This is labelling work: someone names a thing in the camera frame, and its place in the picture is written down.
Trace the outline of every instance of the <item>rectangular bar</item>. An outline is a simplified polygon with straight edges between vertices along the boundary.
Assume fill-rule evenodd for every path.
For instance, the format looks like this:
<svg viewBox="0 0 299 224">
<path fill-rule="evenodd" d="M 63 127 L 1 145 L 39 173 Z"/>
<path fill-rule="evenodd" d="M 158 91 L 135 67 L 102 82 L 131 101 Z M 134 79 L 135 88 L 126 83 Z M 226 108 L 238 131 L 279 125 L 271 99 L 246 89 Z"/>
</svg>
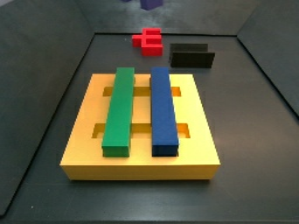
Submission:
<svg viewBox="0 0 299 224">
<path fill-rule="evenodd" d="M 119 67 L 102 142 L 104 157 L 130 157 L 134 89 L 135 69 L 132 67 Z"/>
<path fill-rule="evenodd" d="M 152 67 L 151 70 L 151 106 L 152 156 L 176 157 L 179 137 L 167 67 Z"/>
<path fill-rule="evenodd" d="M 215 52 L 172 52 L 171 67 L 211 68 Z"/>
</svg>

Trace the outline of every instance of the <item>black block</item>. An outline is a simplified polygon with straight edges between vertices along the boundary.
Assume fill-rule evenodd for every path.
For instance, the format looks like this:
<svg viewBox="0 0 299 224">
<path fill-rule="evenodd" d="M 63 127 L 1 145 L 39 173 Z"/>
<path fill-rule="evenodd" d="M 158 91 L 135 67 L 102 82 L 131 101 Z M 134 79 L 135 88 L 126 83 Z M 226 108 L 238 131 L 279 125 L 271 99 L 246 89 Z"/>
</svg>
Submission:
<svg viewBox="0 0 299 224">
<path fill-rule="evenodd" d="M 171 67 L 211 68 L 214 57 L 207 44 L 171 44 Z"/>
</svg>

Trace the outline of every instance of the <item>yellow base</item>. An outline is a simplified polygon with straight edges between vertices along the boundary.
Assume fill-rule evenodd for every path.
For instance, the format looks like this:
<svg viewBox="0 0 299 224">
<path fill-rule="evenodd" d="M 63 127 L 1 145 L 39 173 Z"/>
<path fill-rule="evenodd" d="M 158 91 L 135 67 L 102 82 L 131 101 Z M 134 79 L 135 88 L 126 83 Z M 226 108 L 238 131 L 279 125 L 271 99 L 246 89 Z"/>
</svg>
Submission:
<svg viewBox="0 0 299 224">
<path fill-rule="evenodd" d="M 179 156 L 152 157 L 150 74 L 136 74 L 130 157 L 103 157 L 114 79 L 114 74 L 94 74 L 88 84 L 60 161 L 70 179 L 211 179 L 220 161 L 191 74 L 171 74 Z"/>
</svg>

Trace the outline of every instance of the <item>wooden block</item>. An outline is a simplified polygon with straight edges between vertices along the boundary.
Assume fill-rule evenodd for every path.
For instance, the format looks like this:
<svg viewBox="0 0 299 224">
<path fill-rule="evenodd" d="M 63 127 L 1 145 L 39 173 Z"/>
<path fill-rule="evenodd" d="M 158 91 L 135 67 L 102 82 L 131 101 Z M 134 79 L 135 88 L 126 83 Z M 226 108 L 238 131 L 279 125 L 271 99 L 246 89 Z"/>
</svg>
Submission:
<svg viewBox="0 0 299 224">
<path fill-rule="evenodd" d="M 150 74 L 136 74 L 135 87 L 150 87 L 150 77 Z M 104 89 L 114 87 L 114 80 L 114 74 L 91 77 L 60 161 L 70 179 L 212 179 L 220 161 L 191 74 L 171 74 L 179 157 L 152 157 L 151 99 L 144 94 L 134 97 L 130 157 L 103 157 L 99 141 L 103 140 L 110 104 Z"/>
<path fill-rule="evenodd" d="M 104 157 L 128 157 L 134 109 L 135 69 L 119 67 L 102 142 Z"/>
<path fill-rule="evenodd" d="M 151 70 L 152 156 L 176 157 L 179 149 L 168 67 Z"/>
</svg>

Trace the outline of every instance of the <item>dark gray wall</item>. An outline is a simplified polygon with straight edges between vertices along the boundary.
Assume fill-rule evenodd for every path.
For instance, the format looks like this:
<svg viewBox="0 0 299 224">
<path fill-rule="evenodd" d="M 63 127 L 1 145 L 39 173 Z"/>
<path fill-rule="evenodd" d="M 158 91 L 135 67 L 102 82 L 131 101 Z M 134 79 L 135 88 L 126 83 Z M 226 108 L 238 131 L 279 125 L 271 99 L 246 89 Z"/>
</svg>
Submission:
<svg viewBox="0 0 299 224">
<path fill-rule="evenodd" d="M 242 27 L 238 38 L 299 115 L 298 12 L 299 1 L 264 1 Z"/>
<path fill-rule="evenodd" d="M 11 203 L 94 31 L 72 0 L 0 8 L 0 215 Z"/>
<path fill-rule="evenodd" d="M 140 1 L 76 0 L 98 33 L 139 33 L 162 27 L 163 33 L 238 35 L 262 0 L 164 0 L 163 7 L 142 10 Z"/>
</svg>

